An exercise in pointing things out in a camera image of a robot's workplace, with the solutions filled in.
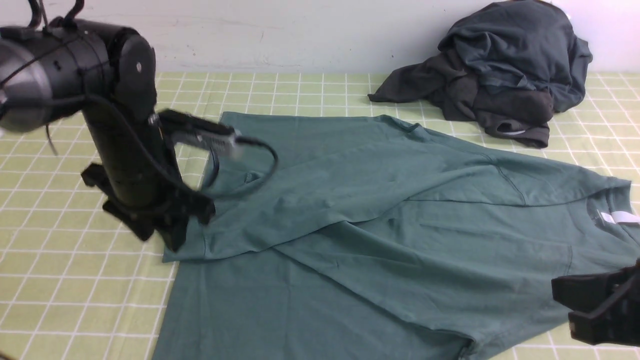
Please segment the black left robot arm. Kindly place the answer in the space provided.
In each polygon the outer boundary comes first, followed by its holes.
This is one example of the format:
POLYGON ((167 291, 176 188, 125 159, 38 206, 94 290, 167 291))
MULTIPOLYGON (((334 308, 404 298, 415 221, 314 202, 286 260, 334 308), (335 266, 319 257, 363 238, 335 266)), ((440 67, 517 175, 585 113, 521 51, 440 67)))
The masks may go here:
POLYGON ((189 220, 207 223, 214 200, 183 182, 174 146, 195 145, 215 124, 155 110, 156 57, 136 30, 78 20, 46 30, 1 28, 1 129, 30 133, 81 113, 101 163, 81 178, 103 210, 142 241, 158 233, 173 252, 189 220))

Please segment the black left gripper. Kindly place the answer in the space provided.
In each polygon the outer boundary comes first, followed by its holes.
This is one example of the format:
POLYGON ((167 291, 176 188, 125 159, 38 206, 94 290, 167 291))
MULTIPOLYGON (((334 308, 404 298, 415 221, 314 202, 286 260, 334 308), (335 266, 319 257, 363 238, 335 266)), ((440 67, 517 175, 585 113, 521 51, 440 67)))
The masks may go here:
POLYGON ((174 151, 150 122, 154 104, 87 100, 82 113, 112 187, 102 209, 138 240, 149 240, 150 223, 156 224, 166 248, 176 253, 190 218, 203 224, 214 218, 213 198, 182 181, 174 151))

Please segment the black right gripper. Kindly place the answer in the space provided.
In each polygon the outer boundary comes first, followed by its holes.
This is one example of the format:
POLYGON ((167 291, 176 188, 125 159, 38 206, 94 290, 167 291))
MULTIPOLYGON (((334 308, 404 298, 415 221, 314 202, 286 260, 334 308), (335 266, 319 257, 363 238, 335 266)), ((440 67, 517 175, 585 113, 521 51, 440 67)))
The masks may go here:
POLYGON ((640 261, 629 269, 551 280, 553 300, 572 312, 567 316, 571 337, 590 346, 640 344, 640 261), (609 303, 615 293, 620 300, 609 303))

